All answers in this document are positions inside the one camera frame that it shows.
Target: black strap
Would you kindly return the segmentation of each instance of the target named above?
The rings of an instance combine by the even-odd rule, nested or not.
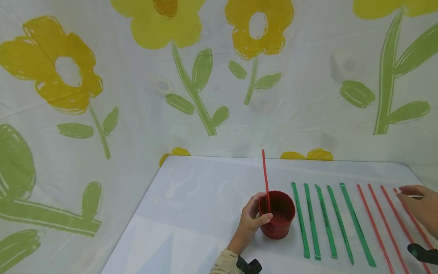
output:
[[[426,250],[419,244],[413,243],[408,244],[408,251],[420,262],[438,264],[438,250],[436,249]]]
[[[261,271],[261,265],[256,259],[252,260],[250,263],[247,263],[242,257],[239,256],[239,258],[237,258],[236,266],[245,274],[259,274]]]

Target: sleeve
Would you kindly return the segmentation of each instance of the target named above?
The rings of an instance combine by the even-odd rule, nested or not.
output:
[[[238,256],[229,250],[223,250],[216,259],[215,266],[210,274],[244,274],[237,268]]]

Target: white table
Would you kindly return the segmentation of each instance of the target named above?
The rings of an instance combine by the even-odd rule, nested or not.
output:
[[[303,256],[303,241],[296,216],[284,239],[271,240],[258,231],[254,241],[242,255],[247,262],[257,258],[263,267],[262,273],[389,273],[358,195],[357,184],[362,185],[394,270],[402,273],[401,263],[368,191],[368,183],[373,186],[383,207],[410,272],[426,273],[422,264],[407,251],[409,241],[380,189],[380,185],[385,186],[414,240],[426,247],[392,190],[400,185],[420,184],[408,167],[396,163],[280,159],[267,159],[266,164],[270,190],[288,193],[295,202],[290,183],[297,184],[311,258],[305,259]],[[314,259],[304,183],[310,185],[321,261]],[[370,267],[367,263],[339,183],[346,184],[377,268]],[[253,194],[264,190],[264,184],[261,159],[167,157],[102,274],[209,273],[220,250],[226,248],[238,225],[241,208]],[[338,252],[337,260],[330,256],[324,219],[314,184],[323,191]],[[354,266],[349,261],[327,185],[335,193],[353,251]],[[436,267],[430,268],[432,272],[438,273]]]

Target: left hand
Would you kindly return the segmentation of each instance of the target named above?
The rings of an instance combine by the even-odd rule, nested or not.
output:
[[[237,255],[251,243],[256,231],[264,224],[271,221],[272,213],[267,213],[256,218],[258,213],[258,200],[266,196],[266,192],[260,192],[252,196],[249,202],[242,209],[242,216],[236,233],[230,241],[227,249]]]

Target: red plastic cup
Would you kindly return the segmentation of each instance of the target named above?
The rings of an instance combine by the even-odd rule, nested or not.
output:
[[[274,217],[271,221],[261,227],[261,231],[271,239],[279,240],[289,233],[290,223],[295,217],[295,205],[292,199],[284,192],[272,190],[269,192],[271,202],[271,213]],[[258,212],[260,215],[268,213],[268,202],[265,197],[258,201]]]

